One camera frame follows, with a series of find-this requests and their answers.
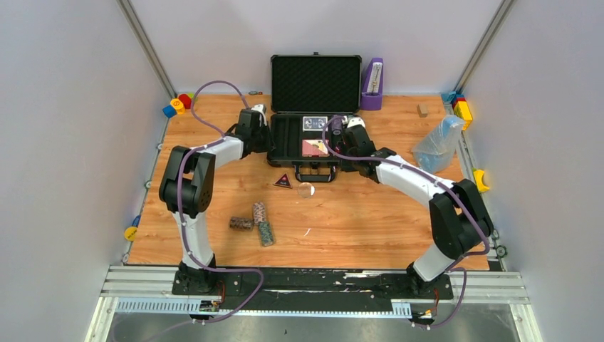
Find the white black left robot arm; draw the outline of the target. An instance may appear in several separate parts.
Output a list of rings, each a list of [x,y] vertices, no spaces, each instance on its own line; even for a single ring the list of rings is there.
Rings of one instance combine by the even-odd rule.
[[[183,257],[172,285],[174,295],[204,295],[218,285],[219,271],[207,231],[207,209],[218,168],[269,149],[266,106],[243,109],[225,136],[196,148],[172,148],[159,197],[179,226]]]

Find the red playing card deck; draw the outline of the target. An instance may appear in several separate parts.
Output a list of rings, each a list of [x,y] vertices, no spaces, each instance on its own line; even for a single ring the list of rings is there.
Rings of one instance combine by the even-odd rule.
[[[301,154],[303,157],[328,157],[327,145],[322,140],[302,140]]]

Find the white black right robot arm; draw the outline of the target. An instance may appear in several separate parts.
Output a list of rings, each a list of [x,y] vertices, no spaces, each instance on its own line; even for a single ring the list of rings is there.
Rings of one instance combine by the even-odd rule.
[[[340,131],[344,152],[336,152],[335,143],[327,142],[330,154],[345,160],[361,176],[387,185],[424,205],[429,212],[432,244],[407,268],[408,291],[425,297],[435,282],[461,260],[490,250],[488,238],[493,222],[477,185],[468,179],[458,182],[430,174],[407,162],[396,152],[376,149],[363,124],[354,124],[341,115],[333,116],[323,127],[326,139],[332,129]]]

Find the black poker set case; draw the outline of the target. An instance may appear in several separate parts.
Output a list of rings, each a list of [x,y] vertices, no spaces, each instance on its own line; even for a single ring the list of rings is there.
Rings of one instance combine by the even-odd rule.
[[[303,157],[302,140],[322,140],[336,150],[329,131],[303,132],[303,116],[355,115],[360,109],[361,68],[359,55],[276,54],[271,64],[271,138],[267,153],[272,167],[292,167],[299,182],[332,182],[340,160]]]

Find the pink poker chip stack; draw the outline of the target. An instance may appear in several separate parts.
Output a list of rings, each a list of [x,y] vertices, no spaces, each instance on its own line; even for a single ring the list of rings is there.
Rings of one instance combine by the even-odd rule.
[[[260,225],[262,222],[268,222],[266,206],[263,202],[252,204],[252,214],[255,225]]]

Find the clear round dealer button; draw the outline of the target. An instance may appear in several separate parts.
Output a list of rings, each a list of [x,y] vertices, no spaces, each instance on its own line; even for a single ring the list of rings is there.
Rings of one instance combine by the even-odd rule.
[[[311,198],[314,196],[316,189],[310,182],[302,182],[298,185],[297,192],[302,198]]]

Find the purple poker chip stack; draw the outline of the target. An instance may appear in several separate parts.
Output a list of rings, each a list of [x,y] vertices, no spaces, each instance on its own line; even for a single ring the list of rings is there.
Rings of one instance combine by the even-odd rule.
[[[341,117],[333,117],[330,121],[330,133],[333,137],[339,137],[343,131],[343,119]]]

